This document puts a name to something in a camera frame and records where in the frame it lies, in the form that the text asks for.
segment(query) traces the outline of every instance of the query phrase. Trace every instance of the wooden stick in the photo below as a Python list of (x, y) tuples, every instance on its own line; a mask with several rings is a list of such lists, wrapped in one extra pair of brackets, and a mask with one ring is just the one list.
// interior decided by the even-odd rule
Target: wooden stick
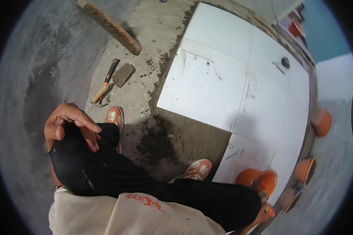
[(276, 30), (274, 30), (274, 28), (272, 28), (269, 24), (267, 24), (262, 18), (260, 18), (258, 15), (254, 15), (254, 18), (255, 20), (259, 21), (260, 24), (266, 27), (269, 31), (271, 31), (271, 33), (277, 38), (277, 40), (280, 39)]
[(116, 38), (123, 46), (125, 46), (132, 54), (138, 55), (141, 46), (118, 24), (110, 18), (91, 0), (78, 0), (77, 5), (90, 15), (99, 25), (101, 25), (109, 34)]

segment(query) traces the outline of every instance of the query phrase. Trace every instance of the white wall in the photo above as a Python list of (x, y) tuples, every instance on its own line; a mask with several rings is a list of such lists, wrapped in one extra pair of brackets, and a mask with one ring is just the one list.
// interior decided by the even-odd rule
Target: white wall
[(288, 214), (281, 212), (263, 235), (320, 234), (339, 208), (352, 180), (353, 55), (319, 62), (316, 70), (318, 106), (330, 112), (331, 129), (325, 137), (315, 138), (311, 155), (318, 164), (299, 203)]
[(353, 54), (345, 54), (316, 64), (319, 100), (352, 100)]

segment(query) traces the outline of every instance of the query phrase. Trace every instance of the orange and black handle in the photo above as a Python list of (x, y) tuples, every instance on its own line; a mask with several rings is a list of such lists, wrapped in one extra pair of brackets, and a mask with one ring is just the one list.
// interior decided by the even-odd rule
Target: orange and black handle
[(105, 82), (104, 82), (103, 86), (107, 85), (108, 82), (110, 81), (110, 78), (113, 76), (115, 69), (118, 66), (119, 61), (120, 61), (120, 59), (113, 60), (113, 63), (111, 64), (111, 67), (110, 67), (110, 70), (108, 71), (108, 73), (106, 75)]

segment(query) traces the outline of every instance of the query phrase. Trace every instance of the trowel blade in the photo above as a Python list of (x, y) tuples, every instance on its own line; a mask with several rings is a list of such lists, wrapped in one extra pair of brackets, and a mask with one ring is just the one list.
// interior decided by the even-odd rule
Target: trowel blade
[(128, 77), (131, 75), (133, 71), (132, 65), (126, 63), (123, 65), (114, 75), (112, 78), (113, 84), (119, 88), (122, 88), (124, 83), (127, 81)]

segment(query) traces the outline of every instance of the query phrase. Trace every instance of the orange sneaker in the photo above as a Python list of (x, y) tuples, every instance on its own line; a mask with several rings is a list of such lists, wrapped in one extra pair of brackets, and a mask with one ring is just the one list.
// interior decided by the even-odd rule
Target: orange sneaker
[(210, 170), (212, 169), (212, 162), (208, 159), (200, 159), (193, 162), (183, 175), (177, 176), (172, 179), (169, 183), (174, 183), (176, 179), (194, 179), (202, 181), (207, 177)]
[[(112, 106), (109, 108), (105, 117), (105, 123), (114, 123), (119, 129), (119, 134), (122, 133), (124, 127), (124, 112), (122, 107)], [(116, 152), (122, 154), (122, 145), (120, 141), (116, 148)]]

